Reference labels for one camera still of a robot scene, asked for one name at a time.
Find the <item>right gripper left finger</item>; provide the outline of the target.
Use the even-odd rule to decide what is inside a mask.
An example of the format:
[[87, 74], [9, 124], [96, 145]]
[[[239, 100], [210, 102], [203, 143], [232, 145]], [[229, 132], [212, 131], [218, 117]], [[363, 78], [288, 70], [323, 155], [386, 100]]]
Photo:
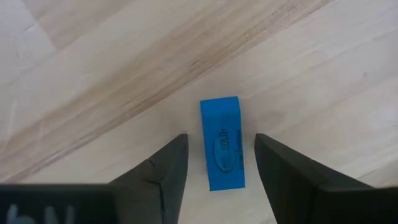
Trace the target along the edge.
[[188, 155], [188, 135], [180, 134], [111, 181], [119, 224], [178, 224]]

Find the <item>blue eraser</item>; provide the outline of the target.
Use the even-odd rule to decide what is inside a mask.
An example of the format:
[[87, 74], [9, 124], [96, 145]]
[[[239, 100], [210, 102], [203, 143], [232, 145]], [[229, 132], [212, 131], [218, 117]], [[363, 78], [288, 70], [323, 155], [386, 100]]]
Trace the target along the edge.
[[246, 186], [239, 98], [202, 100], [201, 123], [211, 191]]

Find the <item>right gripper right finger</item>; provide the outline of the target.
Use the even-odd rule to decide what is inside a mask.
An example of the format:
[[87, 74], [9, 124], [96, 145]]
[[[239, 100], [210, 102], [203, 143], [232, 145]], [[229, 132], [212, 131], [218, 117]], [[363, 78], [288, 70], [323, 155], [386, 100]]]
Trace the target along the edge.
[[338, 190], [372, 188], [265, 134], [256, 134], [254, 152], [278, 224], [312, 224], [315, 199], [323, 185]]

